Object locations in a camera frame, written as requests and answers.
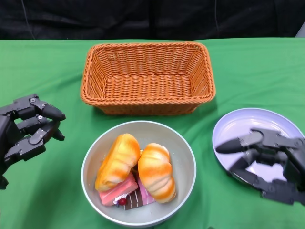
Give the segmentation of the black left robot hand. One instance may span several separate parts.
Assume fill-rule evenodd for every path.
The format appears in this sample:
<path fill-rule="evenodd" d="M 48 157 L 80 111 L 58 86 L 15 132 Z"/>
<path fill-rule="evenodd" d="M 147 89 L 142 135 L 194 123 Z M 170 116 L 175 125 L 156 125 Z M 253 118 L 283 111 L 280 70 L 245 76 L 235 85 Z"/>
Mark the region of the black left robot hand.
<path fill-rule="evenodd" d="M 59 130 L 65 114 L 57 107 L 40 100 L 37 94 L 18 98 L 0 108 L 0 188 L 5 190 L 7 169 L 43 152 L 45 144 L 54 138 L 63 141 Z"/>

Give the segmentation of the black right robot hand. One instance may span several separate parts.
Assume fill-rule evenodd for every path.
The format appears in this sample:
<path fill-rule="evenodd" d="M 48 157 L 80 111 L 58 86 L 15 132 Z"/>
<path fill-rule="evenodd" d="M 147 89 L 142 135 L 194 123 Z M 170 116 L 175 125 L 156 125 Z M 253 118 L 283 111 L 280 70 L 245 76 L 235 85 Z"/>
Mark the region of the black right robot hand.
<path fill-rule="evenodd" d="M 292 205 L 305 203 L 305 140 L 287 138 L 279 131 L 252 128 L 251 132 L 228 140 L 215 148 L 220 154 L 242 152 L 243 155 L 228 169 L 229 174 L 261 191 L 265 199 Z M 283 167 L 285 181 L 274 179 L 265 181 L 260 176 L 247 171 L 253 162 Z"/>

